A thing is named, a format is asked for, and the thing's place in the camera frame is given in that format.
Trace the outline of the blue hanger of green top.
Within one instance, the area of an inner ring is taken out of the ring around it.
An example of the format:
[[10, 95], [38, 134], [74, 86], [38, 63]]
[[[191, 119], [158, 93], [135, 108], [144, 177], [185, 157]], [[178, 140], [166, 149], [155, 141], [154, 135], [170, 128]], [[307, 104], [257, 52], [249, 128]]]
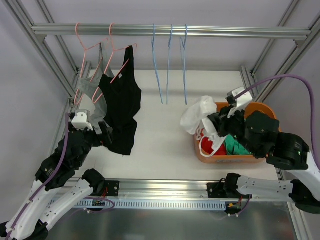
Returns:
[[168, 39], [168, 57], [167, 57], [167, 74], [166, 74], [166, 105], [169, 104], [169, 79], [170, 79], [172, 35], [173, 35], [173, 25], [171, 24], [170, 34]]

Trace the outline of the black tank top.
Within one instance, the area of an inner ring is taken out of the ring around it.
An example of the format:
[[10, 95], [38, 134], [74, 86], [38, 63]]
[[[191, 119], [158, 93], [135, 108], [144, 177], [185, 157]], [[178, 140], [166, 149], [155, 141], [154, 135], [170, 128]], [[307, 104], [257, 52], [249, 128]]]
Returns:
[[141, 109], [142, 98], [142, 90], [135, 79], [133, 46], [125, 49], [120, 73], [115, 76], [108, 68], [100, 79], [99, 88], [107, 105], [104, 121], [112, 128], [112, 144], [106, 147], [113, 153], [129, 156], [138, 127], [134, 117]]

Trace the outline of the white tank top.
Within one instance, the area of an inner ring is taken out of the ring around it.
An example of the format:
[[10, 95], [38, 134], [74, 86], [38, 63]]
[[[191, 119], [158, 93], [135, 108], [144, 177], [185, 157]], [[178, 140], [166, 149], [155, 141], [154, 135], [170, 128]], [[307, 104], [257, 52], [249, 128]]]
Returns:
[[[197, 129], [201, 126], [203, 128], [203, 138], [207, 137], [213, 142], [213, 153], [220, 148], [224, 143], [226, 137], [220, 137], [219, 135], [209, 135], [209, 119], [208, 116], [217, 113], [218, 107], [211, 96], [200, 97], [195, 104], [185, 110], [181, 119], [181, 127], [190, 135], [195, 135]], [[199, 149], [201, 150], [201, 143], [203, 138], [200, 140]]]

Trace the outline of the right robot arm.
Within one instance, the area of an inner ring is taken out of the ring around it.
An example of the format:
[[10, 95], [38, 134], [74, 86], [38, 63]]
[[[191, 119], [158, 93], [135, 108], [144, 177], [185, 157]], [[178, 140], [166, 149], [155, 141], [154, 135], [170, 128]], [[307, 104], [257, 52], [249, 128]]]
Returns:
[[220, 137], [234, 137], [256, 159], [293, 175], [293, 180], [256, 179], [229, 173], [223, 184], [228, 198], [250, 195], [277, 198], [294, 203], [299, 210], [320, 213], [320, 169], [308, 144], [298, 135], [279, 130], [280, 122], [254, 111], [245, 117], [244, 110], [228, 116], [231, 107], [209, 115]]

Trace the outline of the blue hanger of white top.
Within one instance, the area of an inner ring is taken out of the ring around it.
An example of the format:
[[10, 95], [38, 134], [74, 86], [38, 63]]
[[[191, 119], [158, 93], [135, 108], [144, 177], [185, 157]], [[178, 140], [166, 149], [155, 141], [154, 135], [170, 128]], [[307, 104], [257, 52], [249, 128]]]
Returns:
[[151, 39], [152, 61], [153, 61], [154, 73], [155, 73], [159, 96], [160, 96], [160, 102], [163, 105], [163, 103], [164, 103], [163, 93], [162, 93], [161, 84], [160, 84], [157, 59], [156, 59], [156, 52], [155, 52], [155, 38], [156, 38], [156, 26], [155, 26], [155, 24], [153, 24], [152, 25], [152, 39]]

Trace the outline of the red tank top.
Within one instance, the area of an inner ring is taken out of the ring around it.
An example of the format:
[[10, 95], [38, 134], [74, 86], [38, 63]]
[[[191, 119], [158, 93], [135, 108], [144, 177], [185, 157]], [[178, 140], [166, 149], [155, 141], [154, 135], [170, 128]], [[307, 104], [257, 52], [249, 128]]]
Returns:
[[[202, 152], [205, 152], [205, 155], [212, 155], [214, 150], [212, 149], [213, 142], [209, 140], [208, 137], [204, 137], [201, 142], [201, 148]], [[220, 148], [215, 152], [214, 156], [226, 156], [227, 155], [227, 149], [225, 147], [225, 144], [223, 143]]]

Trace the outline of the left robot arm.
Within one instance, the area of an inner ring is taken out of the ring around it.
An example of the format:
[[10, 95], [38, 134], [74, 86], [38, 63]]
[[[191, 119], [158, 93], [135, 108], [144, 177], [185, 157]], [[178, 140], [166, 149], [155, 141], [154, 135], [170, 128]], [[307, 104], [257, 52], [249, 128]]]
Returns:
[[107, 196], [105, 178], [95, 169], [84, 172], [67, 193], [51, 204], [51, 200], [80, 169], [93, 147], [112, 143], [111, 127], [100, 122], [101, 134], [85, 127], [68, 125], [64, 138], [54, 153], [45, 159], [35, 174], [27, 199], [15, 216], [0, 225], [0, 236], [6, 240], [44, 240], [49, 231], [79, 201], [93, 196]]

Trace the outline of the green tank top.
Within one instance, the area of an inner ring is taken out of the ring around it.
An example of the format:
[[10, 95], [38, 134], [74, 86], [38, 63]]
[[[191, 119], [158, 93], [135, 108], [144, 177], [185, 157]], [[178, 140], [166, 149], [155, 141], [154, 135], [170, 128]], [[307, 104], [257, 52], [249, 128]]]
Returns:
[[246, 150], [236, 139], [231, 135], [227, 135], [224, 140], [226, 154], [229, 156], [249, 156], [251, 153]]

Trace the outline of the blue hanger of red top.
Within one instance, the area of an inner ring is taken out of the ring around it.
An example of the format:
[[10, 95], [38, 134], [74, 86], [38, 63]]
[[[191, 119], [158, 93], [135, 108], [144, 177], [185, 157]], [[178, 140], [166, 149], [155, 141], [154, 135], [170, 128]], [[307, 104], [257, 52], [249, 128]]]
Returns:
[[187, 70], [186, 70], [186, 45], [188, 37], [188, 25], [185, 25], [184, 37], [180, 37], [180, 56], [182, 64], [182, 78], [183, 78], [183, 93], [184, 93], [184, 102], [185, 105], [188, 104], [188, 95], [187, 95]]

